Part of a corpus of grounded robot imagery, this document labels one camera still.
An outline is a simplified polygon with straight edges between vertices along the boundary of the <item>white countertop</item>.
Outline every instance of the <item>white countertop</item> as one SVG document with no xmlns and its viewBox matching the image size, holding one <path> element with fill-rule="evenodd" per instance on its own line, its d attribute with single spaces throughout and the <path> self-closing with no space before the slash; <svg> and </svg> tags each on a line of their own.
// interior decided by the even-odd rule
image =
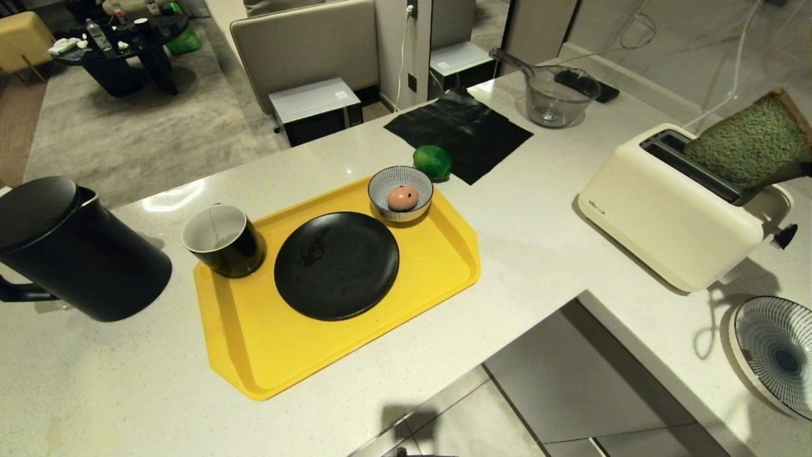
<svg viewBox="0 0 812 457">
<path fill-rule="evenodd" d="M 675 294 L 572 209 L 614 146 L 669 119 L 623 94 L 574 128 L 547 130 L 520 114 L 523 84 L 514 73 L 471 92 L 535 135 L 475 185 L 439 185 L 479 235 L 473 287 L 255 402 L 209 368 L 183 222 L 212 202 L 256 219 L 410 163 L 412 148 L 382 127 L 388 116 L 135 202 L 116 213 L 163 240 L 175 267 L 155 303 L 116 323 L 0 307 L 0 455 L 343 457 L 586 290 L 585 305 L 733 455 L 808 455 L 812 424 L 760 403 L 706 329 L 724 297 L 810 305 L 810 200 L 793 192 L 789 249 L 760 246 L 724 291 Z"/>
</svg>

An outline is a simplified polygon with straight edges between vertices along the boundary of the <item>black kettle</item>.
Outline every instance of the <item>black kettle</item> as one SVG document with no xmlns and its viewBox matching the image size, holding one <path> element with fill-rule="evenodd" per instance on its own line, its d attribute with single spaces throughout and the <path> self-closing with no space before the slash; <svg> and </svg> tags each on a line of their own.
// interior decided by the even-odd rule
<svg viewBox="0 0 812 457">
<path fill-rule="evenodd" d="M 0 262 L 35 284 L 0 276 L 0 301 L 62 299 L 95 320 L 132 316 L 161 294 L 169 257 L 62 176 L 0 197 Z"/>
</svg>

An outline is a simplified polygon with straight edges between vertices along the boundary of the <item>coffee table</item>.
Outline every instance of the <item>coffee table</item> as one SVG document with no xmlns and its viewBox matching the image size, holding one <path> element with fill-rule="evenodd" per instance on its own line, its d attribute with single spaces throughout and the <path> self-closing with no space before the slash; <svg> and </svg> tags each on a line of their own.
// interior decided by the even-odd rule
<svg viewBox="0 0 812 457">
<path fill-rule="evenodd" d="M 176 95 L 178 88 L 172 80 L 172 65 L 166 57 L 163 46 L 177 38 L 189 26 L 185 15 L 174 13 L 149 20 L 151 28 L 144 32 L 139 29 L 112 30 L 107 24 L 100 24 L 113 49 L 101 51 L 92 42 L 85 49 L 74 48 L 53 56 L 57 62 L 81 66 L 114 97 L 134 94 L 142 89 L 139 72 L 127 63 L 127 59 L 137 57 L 144 65 L 149 78 L 163 92 Z M 129 48 L 120 50 L 118 42 L 124 41 Z"/>
</svg>

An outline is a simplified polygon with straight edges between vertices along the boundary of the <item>brown egg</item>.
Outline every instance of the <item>brown egg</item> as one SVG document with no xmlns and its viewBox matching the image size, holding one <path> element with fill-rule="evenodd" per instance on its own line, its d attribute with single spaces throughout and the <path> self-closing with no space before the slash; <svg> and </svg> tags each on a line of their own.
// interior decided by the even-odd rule
<svg viewBox="0 0 812 457">
<path fill-rule="evenodd" d="M 389 209 L 393 211 L 408 211 L 417 205 L 420 193 L 410 185 L 395 187 L 387 198 Z"/>
</svg>

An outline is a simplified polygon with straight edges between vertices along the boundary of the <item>white toaster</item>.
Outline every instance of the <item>white toaster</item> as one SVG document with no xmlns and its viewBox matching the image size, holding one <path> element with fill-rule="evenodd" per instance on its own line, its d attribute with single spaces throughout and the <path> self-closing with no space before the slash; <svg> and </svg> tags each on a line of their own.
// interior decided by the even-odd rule
<svg viewBox="0 0 812 457">
<path fill-rule="evenodd" d="M 578 196 L 587 218 L 687 292 L 735 267 L 793 206 L 778 185 L 743 196 L 688 163 L 682 146 L 694 138 L 672 124 L 641 133 L 617 146 Z"/>
</svg>

